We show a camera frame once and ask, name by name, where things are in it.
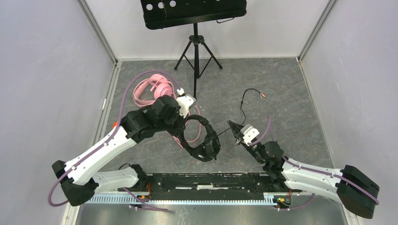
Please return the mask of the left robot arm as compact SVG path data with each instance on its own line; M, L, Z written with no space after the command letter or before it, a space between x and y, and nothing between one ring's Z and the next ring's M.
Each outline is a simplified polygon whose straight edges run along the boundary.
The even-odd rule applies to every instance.
M61 186L66 202L79 206L96 193L121 188L144 190L148 176L141 166L131 165L110 172L102 172L101 168L125 150L158 132L165 131L176 137L189 155L199 161L216 159L221 149L218 134L206 118L188 114L194 102L189 95L159 97L151 105L120 117L108 135L80 156L68 162L58 160L53 163L56 184ZM184 137L185 124L189 120L198 121L207 133L203 143L197 147L191 147Z

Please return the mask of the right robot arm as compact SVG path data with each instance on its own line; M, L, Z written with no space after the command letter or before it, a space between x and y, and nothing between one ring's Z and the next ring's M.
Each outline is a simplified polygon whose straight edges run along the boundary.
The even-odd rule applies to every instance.
M343 169L305 164L285 156L276 141L262 144L252 125L227 121L238 144L262 165L276 191L301 190L332 199L356 216L372 219L379 201L380 187L352 165Z

